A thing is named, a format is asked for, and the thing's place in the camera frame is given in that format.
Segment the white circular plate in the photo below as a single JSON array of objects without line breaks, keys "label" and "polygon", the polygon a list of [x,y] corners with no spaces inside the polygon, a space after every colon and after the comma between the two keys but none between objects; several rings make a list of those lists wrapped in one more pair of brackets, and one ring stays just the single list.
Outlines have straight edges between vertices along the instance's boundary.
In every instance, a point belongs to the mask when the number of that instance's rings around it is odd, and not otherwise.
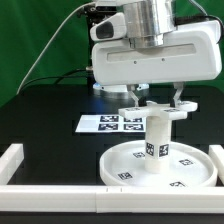
[{"label": "white circular plate", "polygon": [[132,141],[107,150],[100,159],[100,176],[110,186],[215,186],[217,169],[204,152],[170,143],[170,165],[165,174],[145,170],[145,141]]}]

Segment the metal cylinder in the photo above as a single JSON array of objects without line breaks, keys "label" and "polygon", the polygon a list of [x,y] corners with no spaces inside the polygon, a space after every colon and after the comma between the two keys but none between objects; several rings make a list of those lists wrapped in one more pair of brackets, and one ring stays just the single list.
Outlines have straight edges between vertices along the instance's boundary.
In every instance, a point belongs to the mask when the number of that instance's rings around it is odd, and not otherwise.
[{"label": "metal cylinder", "polygon": [[143,0],[123,5],[131,48],[163,44],[163,34],[175,30],[175,0]]}]

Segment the black table surface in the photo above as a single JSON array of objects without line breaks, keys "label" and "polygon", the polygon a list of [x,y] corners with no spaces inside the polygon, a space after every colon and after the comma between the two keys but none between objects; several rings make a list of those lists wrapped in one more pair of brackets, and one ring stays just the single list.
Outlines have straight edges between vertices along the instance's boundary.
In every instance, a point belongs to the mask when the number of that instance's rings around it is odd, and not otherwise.
[{"label": "black table surface", "polygon": [[[171,86],[153,86],[150,100],[168,103]],[[186,87],[183,100],[199,108],[173,122],[172,140],[208,152],[224,144],[224,94],[214,87]],[[144,139],[143,133],[75,133],[81,115],[117,114],[132,100],[94,96],[87,86],[40,85],[26,89],[0,109],[0,151],[24,144],[24,162],[9,184],[103,185],[99,159],[113,145]],[[0,223],[224,223],[209,214],[0,213]]]}]

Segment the paper sheet with markers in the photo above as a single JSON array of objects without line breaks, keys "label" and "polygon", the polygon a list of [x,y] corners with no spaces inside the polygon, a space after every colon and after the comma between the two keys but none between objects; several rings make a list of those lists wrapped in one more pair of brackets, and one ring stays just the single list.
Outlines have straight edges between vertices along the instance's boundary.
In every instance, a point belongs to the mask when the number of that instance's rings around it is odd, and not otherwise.
[{"label": "paper sheet with markers", "polygon": [[111,132],[145,132],[146,118],[127,120],[117,114],[82,115],[76,132],[111,133]]}]

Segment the cable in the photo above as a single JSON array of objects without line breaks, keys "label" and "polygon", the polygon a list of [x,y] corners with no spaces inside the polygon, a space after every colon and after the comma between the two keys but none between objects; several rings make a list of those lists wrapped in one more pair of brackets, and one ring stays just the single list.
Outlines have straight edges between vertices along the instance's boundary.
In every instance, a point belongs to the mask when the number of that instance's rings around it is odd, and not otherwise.
[{"label": "cable", "polygon": [[20,90],[22,89],[24,83],[26,82],[26,80],[29,78],[30,74],[32,73],[32,71],[34,70],[34,68],[36,67],[36,65],[38,64],[38,62],[40,61],[40,59],[43,57],[44,53],[46,52],[46,50],[48,49],[48,47],[50,46],[50,44],[53,42],[53,40],[55,39],[55,37],[58,35],[58,33],[61,31],[62,27],[67,23],[67,21],[75,14],[77,13],[80,9],[82,9],[85,6],[88,5],[95,5],[94,2],[91,3],[87,3],[84,4],[78,8],[76,8],[63,22],[62,24],[58,27],[58,29],[56,30],[56,32],[54,33],[54,35],[51,37],[51,39],[48,41],[47,45],[44,47],[44,49],[42,50],[42,52],[40,53],[40,55],[38,56],[38,58],[36,59],[36,61],[34,62],[34,64],[31,66],[31,68],[29,69],[29,71],[27,72],[27,74],[25,75],[25,77],[23,78],[18,90],[17,90],[17,94],[20,93]]},{"label": "cable", "polygon": [[54,84],[57,85],[59,82],[61,82],[61,80],[63,80],[65,77],[73,75],[75,73],[79,73],[79,72],[86,72],[86,69],[75,69],[69,72],[66,72],[64,75],[62,75],[60,78],[58,78]]},{"label": "cable", "polygon": [[37,79],[32,79],[29,82],[27,82],[26,84],[24,84],[22,86],[22,88],[20,89],[20,92],[22,92],[28,85],[30,85],[33,82],[37,82],[37,81],[42,81],[42,80],[46,80],[46,79],[74,79],[74,78],[88,78],[87,75],[76,75],[76,76],[50,76],[50,77],[43,77],[43,78],[37,78]]},{"label": "cable", "polygon": [[188,0],[192,5],[194,5],[203,15],[207,16],[207,12],[205,11],[205,9],[199,4],[197,3],[195,0]]}]

